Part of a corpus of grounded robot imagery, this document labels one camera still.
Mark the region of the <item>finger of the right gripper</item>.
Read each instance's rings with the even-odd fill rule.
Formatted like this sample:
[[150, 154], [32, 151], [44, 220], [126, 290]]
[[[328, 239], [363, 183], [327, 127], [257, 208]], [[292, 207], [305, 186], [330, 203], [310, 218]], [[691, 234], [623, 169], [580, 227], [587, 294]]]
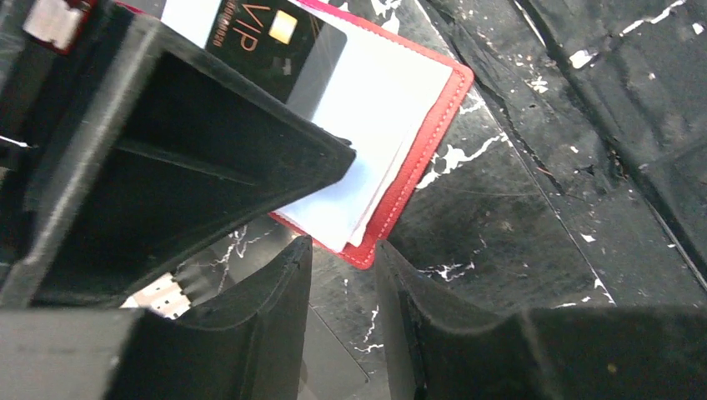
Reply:
[[348, 143], [159, 19], [95, 5], [68, 54], [1, 8], [1, 305], [117, 306], [339, 181]]

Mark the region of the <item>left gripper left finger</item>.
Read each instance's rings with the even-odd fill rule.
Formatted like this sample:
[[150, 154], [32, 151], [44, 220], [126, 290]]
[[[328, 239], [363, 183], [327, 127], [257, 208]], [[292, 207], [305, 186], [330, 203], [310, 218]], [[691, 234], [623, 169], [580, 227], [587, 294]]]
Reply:
[[295, 399], [313, 244], [181, 317], [146, 308], [1, 314], [4, 399]]

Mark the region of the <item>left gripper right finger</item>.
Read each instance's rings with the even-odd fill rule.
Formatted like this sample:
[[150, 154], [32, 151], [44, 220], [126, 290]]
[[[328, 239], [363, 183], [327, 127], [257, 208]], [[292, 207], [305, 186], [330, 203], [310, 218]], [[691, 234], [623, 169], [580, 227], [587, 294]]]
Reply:
[[684, 306], [475, 307], [375, 248], [394, 399], [703, 399], [706, 311]]

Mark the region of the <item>black VIP card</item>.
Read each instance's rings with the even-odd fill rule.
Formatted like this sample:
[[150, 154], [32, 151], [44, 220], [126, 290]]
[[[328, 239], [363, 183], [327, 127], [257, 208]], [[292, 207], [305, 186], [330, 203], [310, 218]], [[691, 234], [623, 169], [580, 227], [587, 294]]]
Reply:
[[206, 50], [311, 119], [347, 36], [290, 1], [222, 1]]

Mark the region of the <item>red leather card holder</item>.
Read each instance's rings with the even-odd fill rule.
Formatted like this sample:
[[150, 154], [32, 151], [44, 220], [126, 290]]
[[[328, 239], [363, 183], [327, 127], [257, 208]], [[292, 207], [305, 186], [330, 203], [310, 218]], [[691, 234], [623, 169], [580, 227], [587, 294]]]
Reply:
[[[166, 1], [158, 18], [206, 50], [222, 1]], [[315, 114], [356, 153], [338, 182], [273, 217], [360, 269], [398, 221], [469, 91], [472, 71], [330, 1], [290, 1], [347, 36]]]

